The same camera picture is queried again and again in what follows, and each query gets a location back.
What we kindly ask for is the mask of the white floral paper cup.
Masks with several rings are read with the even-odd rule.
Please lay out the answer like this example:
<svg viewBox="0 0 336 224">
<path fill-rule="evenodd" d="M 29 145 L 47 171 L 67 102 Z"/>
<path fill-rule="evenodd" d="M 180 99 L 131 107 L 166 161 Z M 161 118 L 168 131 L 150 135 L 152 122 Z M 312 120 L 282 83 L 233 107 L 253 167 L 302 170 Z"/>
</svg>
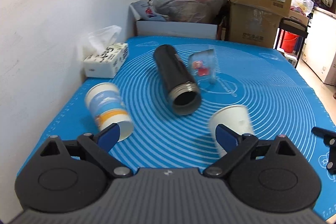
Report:
<svg viewBox="0 0 336 224">
<path fill-rule="evenodd" d="M 226 125 L 239 135 L 244 133 L 251 133 L 252 135 L 255 134 L 249 117 L 248 108 L 246 106 L 236 104 L 218 110 L 210 118 L 209 129 L 220 157 L 224 156 L 226 152 L 216 141 L 215 130 L 219 124 Z"/>
</svg>

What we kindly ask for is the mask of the blue yellow striped paper cup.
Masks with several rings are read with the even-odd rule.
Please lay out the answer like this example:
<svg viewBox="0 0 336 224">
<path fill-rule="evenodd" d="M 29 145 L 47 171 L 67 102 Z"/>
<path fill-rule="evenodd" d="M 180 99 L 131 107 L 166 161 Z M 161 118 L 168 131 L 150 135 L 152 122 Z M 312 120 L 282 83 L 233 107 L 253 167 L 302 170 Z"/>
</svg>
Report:
<svg viewBox="0 0 336 224">
<path fill-rule="evenodd" d="M 100 131 L 116 123 L 120 128 L 118 142 L 131 135 L 134 125 L 115 84 L 103 82 L 94 85 L 88 90 L 84 101 Z"/>
</svg>

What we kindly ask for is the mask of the black thermos flask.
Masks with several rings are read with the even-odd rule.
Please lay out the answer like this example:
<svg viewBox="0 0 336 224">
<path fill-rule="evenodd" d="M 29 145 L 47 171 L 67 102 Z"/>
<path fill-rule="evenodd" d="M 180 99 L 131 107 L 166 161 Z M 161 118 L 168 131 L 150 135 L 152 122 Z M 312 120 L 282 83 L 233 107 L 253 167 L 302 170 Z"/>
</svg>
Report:
<svg viewBox="0 0 336 224">
<path fill-rule="evenodd" d="M 195 112 L 202 102 L 201 91 L 175 47 L 161 45 L 154 51 L 153 58 L 173 111 L 177 115 Z"/>
</svg>

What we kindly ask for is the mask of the blue silicone baking mat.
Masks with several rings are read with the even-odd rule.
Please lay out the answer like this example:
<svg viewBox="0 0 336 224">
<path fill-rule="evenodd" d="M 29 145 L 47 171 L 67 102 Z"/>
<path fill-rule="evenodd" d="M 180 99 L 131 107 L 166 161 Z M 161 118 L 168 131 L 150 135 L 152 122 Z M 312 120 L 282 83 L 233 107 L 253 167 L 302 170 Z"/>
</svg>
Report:
<svg viewBox="0 0 336 224">
<path fill-rule="evenodd" d="M 325 223 L 335 125 L 276 50 L 129 39 L 21 168 L 15 223 Z"/>
</svg>

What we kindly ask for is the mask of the white chest freezer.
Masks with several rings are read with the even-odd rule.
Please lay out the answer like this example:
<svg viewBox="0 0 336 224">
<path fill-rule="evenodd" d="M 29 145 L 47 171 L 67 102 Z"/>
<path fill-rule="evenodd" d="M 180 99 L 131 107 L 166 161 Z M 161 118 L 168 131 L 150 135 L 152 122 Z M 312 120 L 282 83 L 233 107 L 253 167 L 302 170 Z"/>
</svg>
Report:
<svg viewBox="0 0 336 224">
<path fill-rule="evenodd" d="M 335 86 L 335 14 L 316 7 L 310 20 L 302 60 L 324 83 Z"/>
</svg>

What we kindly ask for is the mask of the white tissue box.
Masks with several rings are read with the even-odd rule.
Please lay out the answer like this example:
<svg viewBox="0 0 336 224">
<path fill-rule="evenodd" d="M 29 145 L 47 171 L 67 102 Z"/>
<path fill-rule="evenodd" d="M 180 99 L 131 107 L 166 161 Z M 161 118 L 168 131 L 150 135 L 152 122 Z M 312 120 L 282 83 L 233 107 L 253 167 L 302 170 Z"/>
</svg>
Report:
<svg viewBox="0 0 336 224">
<path fill-rule="evenodd" d="M 129 55 L 129 47 L 117 39 L 122 28 L 111 25 L 88 34 L 81 48 L 83 69 L 88 78 L 114 78 Z"/>
</svg>

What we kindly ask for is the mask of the red plastic bucket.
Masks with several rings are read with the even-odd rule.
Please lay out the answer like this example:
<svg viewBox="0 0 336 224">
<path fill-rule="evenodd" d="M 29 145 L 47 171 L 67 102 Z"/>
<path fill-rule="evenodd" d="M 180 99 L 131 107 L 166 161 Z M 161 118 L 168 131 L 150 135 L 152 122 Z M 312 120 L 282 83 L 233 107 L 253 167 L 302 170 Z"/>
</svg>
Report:
<svg viewBox="0 0 336 224">
<path fill-rule="evenodd" d="M 280 48 L 286 53 L 293 53 L 298 35 L 282 30 L 280 34 Z"/>
</svg>

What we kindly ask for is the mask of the black utility cart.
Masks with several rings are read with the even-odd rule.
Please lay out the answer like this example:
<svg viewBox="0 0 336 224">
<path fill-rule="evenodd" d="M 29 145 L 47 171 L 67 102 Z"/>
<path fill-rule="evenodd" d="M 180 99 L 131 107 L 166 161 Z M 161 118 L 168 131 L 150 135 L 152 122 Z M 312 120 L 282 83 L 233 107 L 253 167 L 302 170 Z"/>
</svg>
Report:
<svg viewBox="0 0 336 224">
<path fill-rule="evenodd" d="M 273 48 L 279 51 L 296 68 L 307 36 L 307 24 L 298 21 L 296 18 L 282 18 Z"/>
</svg>

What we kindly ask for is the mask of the lower cardboard box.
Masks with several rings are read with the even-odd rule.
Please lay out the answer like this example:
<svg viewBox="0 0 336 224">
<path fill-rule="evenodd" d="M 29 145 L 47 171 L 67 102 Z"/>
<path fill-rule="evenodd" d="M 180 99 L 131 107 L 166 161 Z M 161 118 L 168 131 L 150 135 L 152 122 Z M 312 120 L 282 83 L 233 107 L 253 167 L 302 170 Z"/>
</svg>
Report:
<svg viewBox="0 0 336 224">
<path fill-rule="evenodd" d="M 264 10 L 231 3 L 228 40 L 272 48 L 281 19 Z"/>
</svg>

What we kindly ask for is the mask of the white open box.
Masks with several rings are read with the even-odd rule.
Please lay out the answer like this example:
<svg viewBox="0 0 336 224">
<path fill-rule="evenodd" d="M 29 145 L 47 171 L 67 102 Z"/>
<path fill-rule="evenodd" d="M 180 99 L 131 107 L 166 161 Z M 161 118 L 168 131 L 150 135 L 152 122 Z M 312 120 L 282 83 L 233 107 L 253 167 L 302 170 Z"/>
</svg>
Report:
<svg viewBox="0 0 336 224">
<path fill-rule="evenodd" d="M 164 21 L 164 16 L 155 12 L 149 0 L 130 4 L 135 21 L 136 36 L 170 36 L 218 40 L 221 30 L 218 25 L 195 22 Z"/>
</svg>

